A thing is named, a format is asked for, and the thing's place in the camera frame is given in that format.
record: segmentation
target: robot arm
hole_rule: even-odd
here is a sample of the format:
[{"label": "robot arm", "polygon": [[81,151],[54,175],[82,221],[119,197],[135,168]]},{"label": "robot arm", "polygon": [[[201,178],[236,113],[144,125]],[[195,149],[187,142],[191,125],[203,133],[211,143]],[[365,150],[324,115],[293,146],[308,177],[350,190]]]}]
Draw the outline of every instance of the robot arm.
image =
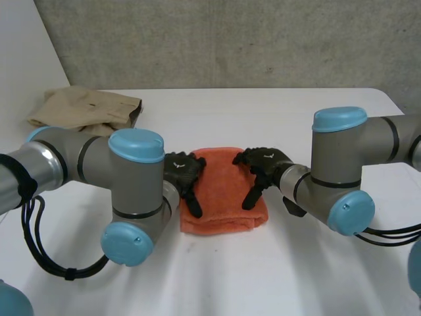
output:
[{"label": "robot arm", "polygon": [[363,232],[374,217],[374,202],[360,189],[362,166],[404,162],[421,171],[420,115],[368,118],[357,107],[324,109],[314,115],[312,130],[311,169],[290,161],[276,184],[342,235]]},{"label": "robot arm", "polygon": [[180,200],[177,189],[163,180],[163,145],[148,130],[119,130],[108,140],[40,128],[19,150],[2,156],[0,214],[71,180],[109,189],[112,223],[101,247],[115,263],[139,265]]}]

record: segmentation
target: cable bundle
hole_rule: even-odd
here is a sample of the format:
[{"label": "cable bundle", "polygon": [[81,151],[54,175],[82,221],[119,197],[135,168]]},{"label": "cable bundle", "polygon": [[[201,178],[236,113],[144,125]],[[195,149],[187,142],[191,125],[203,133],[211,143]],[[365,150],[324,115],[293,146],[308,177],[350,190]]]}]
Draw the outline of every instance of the cable bundle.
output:
[{"label": "cable bundle", "polygon": [[[39,202],[39,209],[37,212],[37,216],[35,219],[35,239],[32,237],[31,227],[30,227],[30,220],[31,216],[34,212],[36,200]],[[39,224],[41,222],[41,216],[45,209],[45,201],[41,196],[36,196],[35,198],[31,199],[30,201],[24,203],[22,205],[22,214],[21,214],[21,222],[22,222],[22,229],[24,231],[24,237],[26,244],[28,245],[29,250],[31,251],[34,259],[37,261],[38,265],[46,272],[55,275],[57,277],[62,277],[65,280],[73,281],[76,278],[87,278],[97,274],[103,267],[107,264],[108,258],[106,256],[102,256],[100,260],[96,263],[91,265],[85,269],[74,269],[69,268],[65,269],[60,265],[57,265],[45,252],[44,247],[41,243],[41,236],[39,234]]]},{"label": "cable bundle", "polygon": [[385,238],[385,239],[392,239],[392,240],[402,240],[400,242],[377,242],[375,240],[368,239],[363,237],[359,234],[355,236],[368,242],[369,244],[373,244],[376,246],[382,247],[398,247],[408,245],[412,242],[415,242],[421,237],[421,224],[400,228],[400,229],[391,229],[391,230],[378,230],[373,228],[367,228],[365,233],[374,235],[377,237]]}]

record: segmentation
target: folded fabric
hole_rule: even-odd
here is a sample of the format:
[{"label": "folded fabric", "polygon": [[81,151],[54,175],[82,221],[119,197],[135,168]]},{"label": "folded fabric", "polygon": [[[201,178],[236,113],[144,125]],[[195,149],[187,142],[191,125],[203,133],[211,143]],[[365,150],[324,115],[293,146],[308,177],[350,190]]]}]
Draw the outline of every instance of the folded fabric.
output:
[{"label": "folded fabric", "polygon": [[48,90],[44,105],[28,122],[35,126],[59,126],[97,136],[133,127],[141,112],[141,99],[79,86]]},{"label": "folded fabric", "polygon": [[207,164],[194,188],[203,216],[195,218],[182,200],[182,232],[201,235],[241,232],[258,227],[268,220],[268,210],[262,198],[251,210],[241,208],[255,180],[247,167],[232,164],[234,157],[242,151],[233,147],[194,151],[198,158],[205,158]]}]

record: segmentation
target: gray concrete wall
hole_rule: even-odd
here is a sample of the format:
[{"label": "gray concrete wall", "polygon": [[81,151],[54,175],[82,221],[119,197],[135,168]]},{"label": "gray concrete wall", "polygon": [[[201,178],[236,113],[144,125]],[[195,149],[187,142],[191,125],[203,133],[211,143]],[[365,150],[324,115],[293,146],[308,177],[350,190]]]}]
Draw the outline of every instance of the gray concrete wall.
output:
[{"label": "gray concrete wall", "polygon": [[372,87],[421,111],[420,0],[36,0],[71,84]]}]

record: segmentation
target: light blue end cap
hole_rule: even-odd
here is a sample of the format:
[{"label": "light blue end cap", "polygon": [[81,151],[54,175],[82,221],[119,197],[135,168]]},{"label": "light blue end cap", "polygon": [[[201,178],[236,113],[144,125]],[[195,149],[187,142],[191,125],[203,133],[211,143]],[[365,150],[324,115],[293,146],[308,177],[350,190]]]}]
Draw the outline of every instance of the light blue end cap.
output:
[{"label": "light blue end cap", "polygon": [[158,163],[165,156],[163,138],[150,130],[117,130],[108,145],[116,155],[136,163]]},{"label": "light blue end cap", "polygon": [[318,133],[339,132],[361,125],[367,113],[360,107],[332,107],[314,114],[312,129]]},{"label": "light blue end cap", "polygon": [[408,281],[412,291],[421,298],[421,240],[415,242],[409,253]]},{"label": "light blue end cap", "polygon": [[151,238],[139,227],[125,222],[109,224],[101,237],[104,254],[119,265],[140,265],[153,251]]},{"label": "light blue end cap", "polygon": [[374,210],[373,199],[366,192],[352,191],[332,206],[328,226],[344,236],[358,234],[370,225]]},{"label": "light blue end cap", "polygon": [[31,134],[29,134],[28,138],[26,138],[26,142],[30,142],[32,138],[36,136],[36,134],[38,134],[39,132],[42,132],[43,130],[46,130],[47,128],[52,128],[52,126],[43,126],[43,127],[37,128],[36,130],[33,130]]},{"label": "light blue end cap", "polygon": [[17,288],[0,280],[0,315],[34,316],[29,299]]}]

